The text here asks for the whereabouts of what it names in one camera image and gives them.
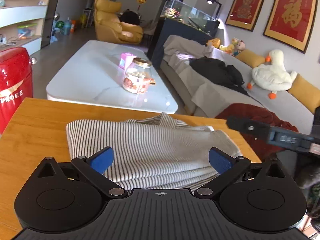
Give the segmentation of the dark blue cabinet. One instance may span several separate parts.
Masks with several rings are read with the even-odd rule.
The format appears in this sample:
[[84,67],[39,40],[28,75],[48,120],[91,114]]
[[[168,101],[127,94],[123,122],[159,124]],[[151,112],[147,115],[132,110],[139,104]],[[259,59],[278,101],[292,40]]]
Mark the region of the dark blue cabinet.
[[161,17],[156,25],[155,32],[148,49],[147,57],[154,68],[160,68],[165,50],[172,55],[176,50],[181,50],[186,43],[187,48],[195,44],[205,45],[216,36],[220,22],[211,20],[204,24],[204,31],[193,28],[177,20]]

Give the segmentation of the beige blanket on sofa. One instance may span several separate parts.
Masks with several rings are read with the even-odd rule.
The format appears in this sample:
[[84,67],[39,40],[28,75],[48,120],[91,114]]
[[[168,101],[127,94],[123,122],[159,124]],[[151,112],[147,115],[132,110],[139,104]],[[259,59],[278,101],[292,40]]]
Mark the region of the beige blanket on sofa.
[[199,59],[202,57],[211,57],[214,47],[201,45],[196,41],[186,38],[170,35],[165,41],[163,60],[169,63],[173,55],[187,55]]

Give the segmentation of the white marble coffee table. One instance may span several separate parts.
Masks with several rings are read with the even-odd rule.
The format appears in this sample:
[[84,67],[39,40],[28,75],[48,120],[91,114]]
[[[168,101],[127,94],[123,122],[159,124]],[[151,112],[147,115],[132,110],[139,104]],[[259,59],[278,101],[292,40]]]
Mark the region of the white marble coffee table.
[[174,114],[178,104],[151,68],[156,84],[144,94],[133,94],[122,87],[124,71],[119,68],[122,53],[145,58],[140,49],[90,40],[57,72],[46,87],[47,99],[85,105],[115,107]]

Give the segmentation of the small plush toys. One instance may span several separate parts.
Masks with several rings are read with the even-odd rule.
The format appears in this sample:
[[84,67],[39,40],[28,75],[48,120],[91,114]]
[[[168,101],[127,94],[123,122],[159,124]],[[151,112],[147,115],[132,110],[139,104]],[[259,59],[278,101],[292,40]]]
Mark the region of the small plush toys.
[[246,49],[244,41],[237,38],[233,38],[228,46],[222,45],[219,38],[214,38],[208,40],[206,46],[212,46],[232,56],[237,56]]

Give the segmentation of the red framed dragon picture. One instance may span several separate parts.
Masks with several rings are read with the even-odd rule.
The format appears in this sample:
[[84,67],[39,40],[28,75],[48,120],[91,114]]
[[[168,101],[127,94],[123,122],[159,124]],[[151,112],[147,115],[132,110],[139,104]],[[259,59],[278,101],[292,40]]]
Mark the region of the red framed dragon picture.
[[264,0],[234,0],[225,24],[253,32]]

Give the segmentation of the glass fish tank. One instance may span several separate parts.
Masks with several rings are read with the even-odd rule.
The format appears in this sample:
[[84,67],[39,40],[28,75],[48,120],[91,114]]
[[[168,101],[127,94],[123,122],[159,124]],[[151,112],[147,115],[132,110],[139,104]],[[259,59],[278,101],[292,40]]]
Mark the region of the glass fish tank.
[[175,20],[206,33],[211,37],[215,36],[219,26],[219,23],[214,16],[210,16],[207,13],[196,9],[195,7],[186,5],[179,0],[166,1],[161,12],[161,17]]

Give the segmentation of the grey sofa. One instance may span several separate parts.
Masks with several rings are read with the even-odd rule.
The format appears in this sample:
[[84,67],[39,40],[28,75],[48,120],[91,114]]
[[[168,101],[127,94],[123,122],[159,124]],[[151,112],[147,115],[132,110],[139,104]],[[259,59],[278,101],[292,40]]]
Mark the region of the grey sofa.
[[[244,82],[251,79],[251,68],[238,59],[214,48],[212,58],[219,59],[227,65],[233,65],[240,71]],[[248,90],[249,96],[216,85],[198,74],[189,65],[189,60],[195,59],[187,55],[173,55],[169,63],[162,60],[161,70],[185,104],[187,111],[196,116],[214,118],[233,103],[244,103],[264,107],[289,122],[300,133],[309,134],[313,124],[313,114],[290,93],[282,91],[277,98],[271,100],[268,91],[254,86]]]

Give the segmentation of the glass snack jar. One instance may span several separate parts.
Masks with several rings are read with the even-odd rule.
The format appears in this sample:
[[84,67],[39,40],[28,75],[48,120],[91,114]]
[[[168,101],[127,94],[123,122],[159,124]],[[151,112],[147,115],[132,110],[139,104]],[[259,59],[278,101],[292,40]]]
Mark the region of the glass snack jar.
[[125,71],[122,86],[130,93],[144,94],[151,81],[151,62],[135,57]]

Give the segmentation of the white wooden shelf unit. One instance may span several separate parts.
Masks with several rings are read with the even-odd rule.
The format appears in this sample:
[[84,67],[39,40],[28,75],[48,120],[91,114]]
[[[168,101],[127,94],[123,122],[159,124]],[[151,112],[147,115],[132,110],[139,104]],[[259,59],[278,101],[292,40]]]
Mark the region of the white wooden shelf unit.
[[29,55],[41,49],[46,0],[1,0],[1,51],[23,47]]

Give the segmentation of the red framed calligraphy picture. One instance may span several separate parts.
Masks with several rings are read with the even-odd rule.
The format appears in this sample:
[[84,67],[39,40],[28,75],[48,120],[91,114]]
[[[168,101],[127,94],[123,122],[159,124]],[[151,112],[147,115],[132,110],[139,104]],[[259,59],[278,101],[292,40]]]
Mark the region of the red framed calligraphy picture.
[[263,35],[306,53],[318,0],[274,0]]

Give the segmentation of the black jacket on sofa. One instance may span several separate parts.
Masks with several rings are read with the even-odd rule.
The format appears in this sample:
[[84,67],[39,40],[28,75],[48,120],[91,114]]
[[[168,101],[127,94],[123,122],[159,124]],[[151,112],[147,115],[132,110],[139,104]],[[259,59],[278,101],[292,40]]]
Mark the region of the black jacket on sofa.
[[198,74],[207,78],[212,83],[249,96],[242,87],[245,83],[242,74],[233,65],[226,65],[219,59],[211,59],[208,57],[190,59],[189,65]]

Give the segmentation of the black white striped garment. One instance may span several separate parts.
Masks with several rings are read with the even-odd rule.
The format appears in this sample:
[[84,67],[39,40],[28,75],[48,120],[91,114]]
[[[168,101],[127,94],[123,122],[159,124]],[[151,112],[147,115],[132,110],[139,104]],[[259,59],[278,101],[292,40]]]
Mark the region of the black white striped garment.
[[122,122],[75,120],[66,126],[66,134],[72,159],[112,148],[111,166],[99,172],[128,191],[195,191],[218,175],[209,163],[211,148],[233,158],[241,155],[225,132],[211,126],[191,127],[165,113]]

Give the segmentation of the pink small box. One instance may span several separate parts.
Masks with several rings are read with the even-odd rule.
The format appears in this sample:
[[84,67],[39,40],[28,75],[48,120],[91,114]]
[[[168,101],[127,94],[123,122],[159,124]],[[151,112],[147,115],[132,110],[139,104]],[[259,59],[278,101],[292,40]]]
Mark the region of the pink small box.
[[120,56],[120,62],[119,62],[119,68],[126,70],[130,64],[133,62],[133,59],[136,56],[127,52],[127,53],[122,53]]

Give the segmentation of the dark red fuzzy coat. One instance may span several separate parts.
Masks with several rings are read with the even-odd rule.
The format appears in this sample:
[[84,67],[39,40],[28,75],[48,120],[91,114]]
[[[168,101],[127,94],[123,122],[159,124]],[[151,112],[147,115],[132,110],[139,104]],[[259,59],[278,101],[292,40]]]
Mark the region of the dark red fuzzy coat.
[[240,134],[247,141],[261,161],[267,157],[283,150],[283,148],[269,145],[265,142],[267,136],[267,126],[277,126],[298,132],[296,126],[287,121],[280,120],[273,112],[254,105],[244,103],[233,103],[216,116],[217,119],[227,120],[230,117],[238,119],[249,119],[254,126],[252,131],[240,130]]

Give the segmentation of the white goose plush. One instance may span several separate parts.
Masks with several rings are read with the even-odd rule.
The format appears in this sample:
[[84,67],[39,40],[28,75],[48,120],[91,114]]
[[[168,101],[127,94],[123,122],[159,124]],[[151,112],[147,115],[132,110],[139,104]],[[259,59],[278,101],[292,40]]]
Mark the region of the white goose plush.
[[278,91],[289,90],[297,77],[297,72],[288,73],[284,65],[284,53],[280,49],[269,52],[266,62],[270,65],[261,64],[252,70],[252,79],[247,84],[247,89],[252,89],[254,85],[259,86],[270,93],[268,97],[275,99]]

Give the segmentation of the yellow sofa cushion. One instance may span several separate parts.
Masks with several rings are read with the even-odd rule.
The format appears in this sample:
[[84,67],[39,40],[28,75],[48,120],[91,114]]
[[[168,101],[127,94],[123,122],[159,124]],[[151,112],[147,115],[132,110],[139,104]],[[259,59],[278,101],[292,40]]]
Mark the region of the yellow sofa cushion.
[[315,113],[316,108],[320,105],[320,90],[309,83],[300,74],[297,75],[288,92],[312,114]]
[[235,58],[247,64],[251,68],[259,67],[261,64],[264,64],[266,62],[263,56],[257,55],[249,49],[243,50],[238,55],[236,55]]

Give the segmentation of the yellow sofa cushion near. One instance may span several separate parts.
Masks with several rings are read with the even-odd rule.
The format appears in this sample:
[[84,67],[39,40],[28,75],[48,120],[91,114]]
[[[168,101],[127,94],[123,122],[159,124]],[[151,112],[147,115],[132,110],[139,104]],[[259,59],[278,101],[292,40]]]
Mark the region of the yellow sofa cushion near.
[[320,90],[309,83],[300,74],[297,75],[288,92],[312,114],[315,113],[316,108],[320,105]]

